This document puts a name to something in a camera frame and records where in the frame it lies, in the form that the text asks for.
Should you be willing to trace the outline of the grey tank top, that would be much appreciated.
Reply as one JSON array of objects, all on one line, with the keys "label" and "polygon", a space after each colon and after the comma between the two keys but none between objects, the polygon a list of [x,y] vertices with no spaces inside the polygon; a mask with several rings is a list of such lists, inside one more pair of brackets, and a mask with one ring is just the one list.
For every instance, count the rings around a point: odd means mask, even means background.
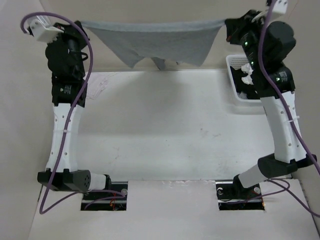
[{"label": "grey tank top", "polygon": [[82,21],[81,24],[95,34],[128,67],[133,68],[141,60],[149,58],[163,71],[166,68],[166,60],[200,67],[225,21]]}]

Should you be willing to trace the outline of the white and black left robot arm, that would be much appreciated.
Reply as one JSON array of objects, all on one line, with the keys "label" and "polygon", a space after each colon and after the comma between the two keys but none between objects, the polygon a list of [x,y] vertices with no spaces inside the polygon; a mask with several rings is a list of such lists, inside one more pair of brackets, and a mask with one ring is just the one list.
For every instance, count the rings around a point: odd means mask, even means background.
[{"label": "white and black left robot arm", "polygon": [[79,21],[73,25],[55,23],[60,31],[57,38],[47,44],[45,56],[51,75],[51,95],[54,126],[49,160],[45,170],[37,174],[37,181],[53,191],[95,191],[100,199],[112,195],[110,176],[80,170],[76,150],[81,115],[85,109],[84,61],[88,55],[82,50],[87,42],[79,31]]}]

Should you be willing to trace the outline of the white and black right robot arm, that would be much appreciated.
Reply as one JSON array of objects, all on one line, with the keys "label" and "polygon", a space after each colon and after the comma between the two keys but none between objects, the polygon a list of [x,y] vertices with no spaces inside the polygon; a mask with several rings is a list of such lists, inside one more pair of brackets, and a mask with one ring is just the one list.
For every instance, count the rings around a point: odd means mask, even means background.
[{"label": "white and black right robot arm", "polygon": [[289,175],[316,164],[305,150],[295,106],[295,83],[283,60],[296,46],[294,30],[283,21],[267,24],[259,11],[249,10],[240,18],[227,18],[226,41],[241,46],[253,72],[251,79],[267,118],[274,152],[233,179],[232,192],[245,197],[250,187],[267,179]]}]

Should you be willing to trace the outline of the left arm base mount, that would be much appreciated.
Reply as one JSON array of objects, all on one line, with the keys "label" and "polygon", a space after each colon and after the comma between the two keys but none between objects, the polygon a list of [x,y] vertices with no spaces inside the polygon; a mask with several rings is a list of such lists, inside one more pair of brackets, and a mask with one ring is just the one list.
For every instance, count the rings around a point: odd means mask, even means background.
[{"label": "left arm base mount", "polygon": [[89,192],[81,200],[81,211],[126,211],[128,182],[112,182],[111,191],[114,192]]}]

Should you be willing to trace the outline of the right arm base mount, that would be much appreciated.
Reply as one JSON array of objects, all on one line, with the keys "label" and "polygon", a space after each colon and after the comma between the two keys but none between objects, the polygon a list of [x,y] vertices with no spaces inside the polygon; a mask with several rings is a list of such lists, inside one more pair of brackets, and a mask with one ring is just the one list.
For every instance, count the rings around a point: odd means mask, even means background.
[{"label": "right arm base mount", "polygon": [[216,181],[216,195],[220,211],[264,211],[262,191],[259,184],[237,191],[233,182]]}]

